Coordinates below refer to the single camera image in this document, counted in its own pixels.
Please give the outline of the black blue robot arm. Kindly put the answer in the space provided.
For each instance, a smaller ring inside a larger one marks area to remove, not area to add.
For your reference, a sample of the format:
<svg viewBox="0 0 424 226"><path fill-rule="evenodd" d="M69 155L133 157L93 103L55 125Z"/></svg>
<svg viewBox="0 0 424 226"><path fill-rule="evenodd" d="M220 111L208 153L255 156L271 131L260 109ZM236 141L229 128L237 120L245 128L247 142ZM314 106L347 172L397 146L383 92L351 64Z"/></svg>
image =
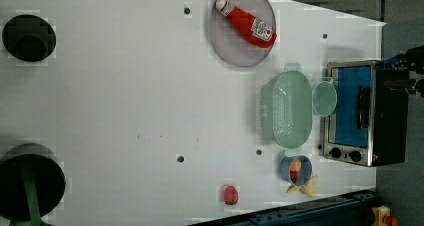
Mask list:
<svg viewBox="0 0 424 226"><path fill-rule="evenodd" d="M408 49L405 53L385 60L384 67L394 70L407 70L422 75L424 71L424 46ZM419 93L421 97L424 97L423 79L410 79L408 81L408 93Z"/></svg>

